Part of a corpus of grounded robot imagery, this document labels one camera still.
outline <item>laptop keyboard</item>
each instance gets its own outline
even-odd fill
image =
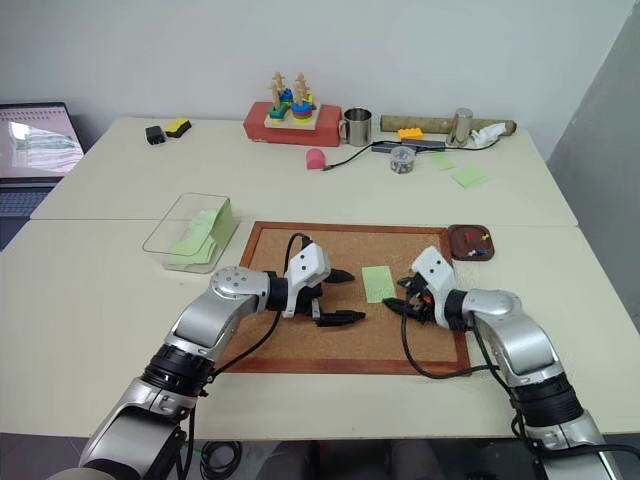
[[[29,217],[49,192],[0,192],[0,217]]]

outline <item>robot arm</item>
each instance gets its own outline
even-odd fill
[[[453,269],[434,247],[416,259],[412,270],[416,275],[409,291],[419,295],[428,290],[432,294],[439,325],[457,331],[476,328],[489,344],[511,404],[524,420],[521,433],[542,457],[546,477],[541,478],[622,478],[608,453],[561,456],[561,451],[572,447],[605,442],[589,412],[580,405],[547,334],[523,311],[516,295],[499,290],[456,290]]]
[[[300,291],[330,275],[322,248],[308,238],[303,244],[285,278],[243,267],[215,273],[207,290],[182,312],[144,373],[133,379],[100,424],[82,452],[80,466],[116,480],[166,478],[186,438],[180,422],[198,397],[206,395],[213,365],[240,321],[257,312],[284,310],[285,305],[292,316]]]

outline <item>clear plastic container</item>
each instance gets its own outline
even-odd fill
[[[413,162],[416,159],[416,152],[409,147],[394,147],[391,149],[390,167],[396,173],[409,173],[413,170]]]
[[[228,197],[183,193],[142,249],[167,270],[210,273],[237,227]]]

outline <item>white table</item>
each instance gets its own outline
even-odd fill
[[[252,224],[243,220],[221,266],[240,259]],[[205,288],[208,276],[165,271],[142,252],[154,224],[32,221],[0,255],[0,431],[90,435]],[[580,230],[489,228],[496,256],[456,265],[461,287],[518,293],[600,429],[640,431],[640,337]],[[201,438],[510,435],[512,410],[486,373],[225,374],[209,391]]]
[[[180,139],[149,145],[144,129],[166,120],[117,120],[33,215],[36,219],[158,219],[183,192],[228,195],[240,215],[272,221],[402,225],[575,226],[576,218],[520,128],[494,147],[452,151],[491,181],[462,189],[429,154],[397,175],[389,155],[368,152],[329,172],[308,171],[309,147],[253,143],[241,122],[194,120]],[[376,134],[393,139],[395,134]],[[431,136],[444,139],[444,135]],[[323,148],[329,163],[357,151]]]

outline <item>laptop screen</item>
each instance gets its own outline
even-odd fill
[[[63,177],[82,155],[64,103],[0,105],[0,179]]]

